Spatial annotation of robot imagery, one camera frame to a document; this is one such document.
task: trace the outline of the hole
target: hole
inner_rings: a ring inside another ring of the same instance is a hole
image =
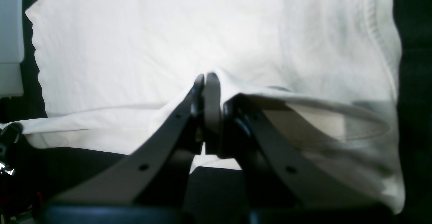
[[[142,165],[139,166],[139,170],[140,170],[140,171],[145,171],[145,170],[147,170],[148,168],[149,168],[149,166],[148,166],[147,164],[142,164]]]
[[[295,173],[297,173],[297,170],[294,168],[294,167],[285,167],[285,170],[288,172],[288,173],[292,173],[292,174],[295,174]]]

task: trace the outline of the white fabric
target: white fabric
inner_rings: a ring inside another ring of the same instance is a hole
[[[26,14],[49,116],[22,121],[35,147],[129,154],[215,71],[221,103],[285,101],[266,114],[307,158],[401,211],[392,0],[38,0]]]

